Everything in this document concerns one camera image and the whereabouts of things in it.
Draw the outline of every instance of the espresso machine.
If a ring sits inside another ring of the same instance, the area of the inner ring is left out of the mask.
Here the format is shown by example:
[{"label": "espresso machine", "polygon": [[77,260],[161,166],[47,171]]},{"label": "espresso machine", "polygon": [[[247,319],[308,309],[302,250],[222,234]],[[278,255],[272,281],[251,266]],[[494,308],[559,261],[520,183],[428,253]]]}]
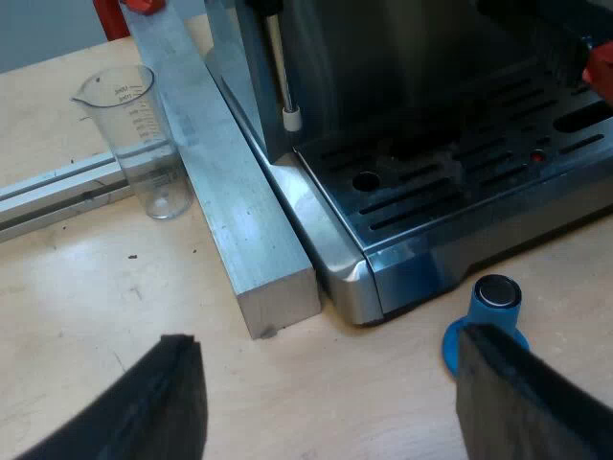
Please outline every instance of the espresso machine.
[{"label": "espresso machine", "polygon": [[613,204],[613,110],[581,82],[609,39],[605,7],[205,4],[207,66],[353,324],[408,311]]}]

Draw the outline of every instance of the stainless steel drip tray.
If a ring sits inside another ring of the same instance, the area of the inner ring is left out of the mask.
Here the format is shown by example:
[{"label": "stainless steel drip tray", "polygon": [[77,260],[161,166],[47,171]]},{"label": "stainless steel drip tray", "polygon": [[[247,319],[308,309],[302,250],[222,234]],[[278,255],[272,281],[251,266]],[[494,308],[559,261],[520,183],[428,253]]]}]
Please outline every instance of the stainless steel drip tray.
[{"label": "stainless steel drip tray", "polygon": [[300,149],[362,250],[384,313],[613,204],[613,110],[530,69],[484,85],[451,119],[342,148]]}]

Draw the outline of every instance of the metal block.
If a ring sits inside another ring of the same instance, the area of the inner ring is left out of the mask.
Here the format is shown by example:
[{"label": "metal block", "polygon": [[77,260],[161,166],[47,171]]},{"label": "metal block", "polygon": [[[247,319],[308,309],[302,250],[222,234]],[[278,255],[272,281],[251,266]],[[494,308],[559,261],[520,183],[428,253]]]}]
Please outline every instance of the metal block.
[{"label": "metal block", "polygon": [[252,337],[321,311],[313,267],[172,5],[124,8]]}]

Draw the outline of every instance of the metal panel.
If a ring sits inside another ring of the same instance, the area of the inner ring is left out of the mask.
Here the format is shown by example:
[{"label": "metal panel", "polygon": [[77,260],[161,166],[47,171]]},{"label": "metal panel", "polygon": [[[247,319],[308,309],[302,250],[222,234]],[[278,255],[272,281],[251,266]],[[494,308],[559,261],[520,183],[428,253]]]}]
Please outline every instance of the metal panel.
[{"label": "metal panel", "polygon": [[318,313],[312,265],[172,5],[152,16],[123,8],[250,334]]},{"label": "metal panel", "polygon": [[381,117],[449,108],[467,83],[529,57],[466,0],[286,0],[284,58],[304,121],[288,137],[261,18],[245,0],[205,3],[221,76],[261,126],[271,162],[289,145],[374,130]]}]

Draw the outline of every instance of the gray wall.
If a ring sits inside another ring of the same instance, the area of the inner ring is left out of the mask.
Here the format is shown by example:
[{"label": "gray wall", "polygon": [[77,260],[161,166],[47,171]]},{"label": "gray wall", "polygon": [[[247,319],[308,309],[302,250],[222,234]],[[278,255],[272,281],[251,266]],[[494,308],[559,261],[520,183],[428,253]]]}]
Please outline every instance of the gray wall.
[{"label": "gray wall", "polygon": [[[184,19],[204,12],[204,0],[171,1]],[[0,72],[105,41],[92,0],[0,0]]]}]

